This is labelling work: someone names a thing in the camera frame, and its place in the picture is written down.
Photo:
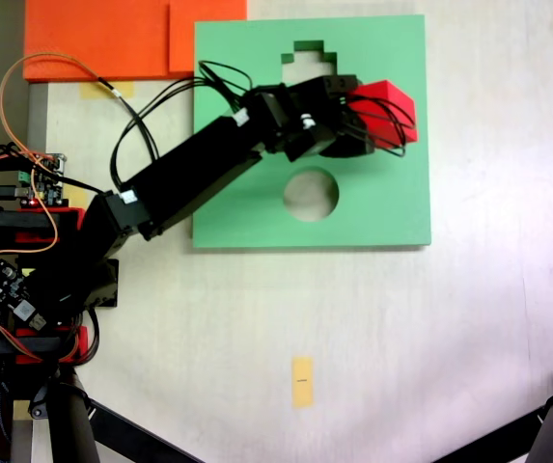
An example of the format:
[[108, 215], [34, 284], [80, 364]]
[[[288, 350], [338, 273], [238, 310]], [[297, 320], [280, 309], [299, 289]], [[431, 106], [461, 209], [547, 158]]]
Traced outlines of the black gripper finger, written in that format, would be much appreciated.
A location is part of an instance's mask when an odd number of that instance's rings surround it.
[[367, 139], [352, 136], [339, 136], [319, 155], [326, 158], [349, 159], [373, 153], [373, 144]]
[[356, 90], [359, 85], [357, 77], [353, 74], [324, 76], [323, 83], [329, 95], [346, 95]]

